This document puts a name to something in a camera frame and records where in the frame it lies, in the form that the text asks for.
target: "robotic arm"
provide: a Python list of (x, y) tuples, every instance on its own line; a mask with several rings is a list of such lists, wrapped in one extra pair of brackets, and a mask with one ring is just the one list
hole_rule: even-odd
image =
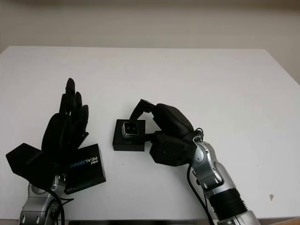
[(218, 225), (259, 225), (254, 213), (246, 208), (240, 198), (225, 167), (218, 162), (215, 150), (203, 141), (202, 129), (194, 130), (175, 107), (153, 105), (145, 100), (138, 103), (130, 120), (137, 120), (143, 112), (152, 113), (153, 120), (161, 128), (148, 139), (152, 142), (152, 158), (159, 164), (189, 164), (189, 169), (193, 168), (197, 183), (219, 219)]
[(75, 83), (69, 78), (60, 110), (48, 123), (42, 149), (23, 143), (6, 155), (12, 171), (29, 181), (21, 225), (54, 225), (59, 214), (64, 225), (63, 205), (72, 200), (60, 198), (66, 186), (67, 156), (75, 154), (89, 134), (85, 131), (88, 116), (89, 108), (82, 105), (81, 95), (75, 93)]

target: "black box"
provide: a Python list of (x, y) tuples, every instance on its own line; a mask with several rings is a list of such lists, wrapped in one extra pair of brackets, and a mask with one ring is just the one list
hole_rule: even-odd
[(71, 194), (106, 182), (98, 144), (78, 149), (69, 156), (65, 193)]
[[(122, 126), (124, 122), (132, 122), (131, 120), (117, 120), (116, 128), (114, 131), (112, 146), (115, 151), (145, 151), (145, 142), (124, 139), (122, 135)], [(139, 136), (145, 135), (145, 120), (135, 120), (137, 124)]]

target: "camera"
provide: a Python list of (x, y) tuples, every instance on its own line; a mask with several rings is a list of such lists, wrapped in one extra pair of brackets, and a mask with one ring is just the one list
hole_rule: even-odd
[(122, 125), (122, 136), (125, 139), (135, 138), (139, 135), (138, 125), (133, 122), (124, 122)]
[(145, 151), (145, 120), (117, 120), (113, 135), (114, 151)]

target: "black robotic finger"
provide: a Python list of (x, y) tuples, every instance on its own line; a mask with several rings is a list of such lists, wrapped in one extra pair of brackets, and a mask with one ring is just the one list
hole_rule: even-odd
[(75, 109), (80, 109), (83, 106), (81, 94), (77, 91), (75, 94)]
[(130, 120), (137, 120), (143, 113), (150, 113), (154, 109), (155, 105), (152, 103), (141, 99), (133, 110)]
[(82, 98), (79, 92), (76, 92), (74, 99), (74, 109), (71, 112), (71, 118), (74, 125), (78, 123), (79, 120), (79, 110), (82, 108)]
[(88, 118), (89, 118), (89, 107), (87, 105), (84, 105), (82, 108), (78, 110), (78, 116), (74, 124), (75, 136), (72, 140), (73, 140), (73, 147), (75, 149), (79, 148), (79, 146), (82, 144), (85, 138), (89, 135), (89, 133), (85, 131), (86, 126), (88, 124)]
[(66, 85), (66, 93), (61, 96), (60, 114), (67, 115), (74, 109), (75, 82), (69, 78)]

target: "black cable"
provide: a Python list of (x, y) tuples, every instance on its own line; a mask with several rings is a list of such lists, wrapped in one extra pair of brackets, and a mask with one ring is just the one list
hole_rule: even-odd
[(61, 225), (65, 225), (65, 211), (64, 211), (64, 207), (61, 203), (60, 198), (58, 197), (58, 195), (52, 191), (51, 189), (47, 189), (46, 190), (49, 194), (52, 195), (52, 197), (57, 201), (59, 209), (60, 209), (60, 217), (61, 217)]
[(69, 198), (69, 199), (66, 199), (66, 198), (60, 198), (60, 199), (65, 200), (65, 202), (64, 202), (62, 205), (65, 205), (65, 204), (67, 204), (67, 203), (69, 203), (69, 202), (71, 202), (71, 201), (74, 200), (74, 198)]
[(204, 205), (204, 202), (202, 201), (202, 199), (201, 199), (200, 196), (198, 195), (197, 191), (196, 191), (195, 188), (193, 187), (192, 182), (191, 182), (191, 180), (190, 180), (190, 178), (189, 178), (189, 175), (190, 175), (190, 173), (191, 173), (191, 169), (192, 169), (192, 165), (189, 165), (189, 166), (188, 166), (188, 169), (187, 169), (187, 181), (188, 181), (188, 184), (190, 185), (190, 187), (191, 187), (191, 189), (193, 190), (194, 194), (196, 195), (197, 199), (199, 200), (199, 202), (201, 203), (202, 207), (204, 208), (204, 211), (205, 211), (205, 213), (206, 213), (206, 215), (207, 215), (207, 218), (208, 218), (208, 221), (209, 221), (210, 225), (214, 225), (214, 222), (213, 222), (213, 220), (212, 220), (212, 218), (211, 218), (210, 213), (208, 212), (207, 207)]
[(208, 210), (208, 206), (207, 206), (207, 198), (206, 198), (206, 196), (205, 196), (204, 191), (203, 191), (203, 196), (204, 196), (204, 199), (205, 199), (205, 206), (206, 206), (206, 209)]
[(197, 131), (197, 130), (200, 130), (200, 132), (201, 132), (201, 141), (203, 141), (203, 138), (204, 138), (204, 132), (203, 132), (202, 128), (201, 128), (201, 127), (198, 127), (195, 131)]

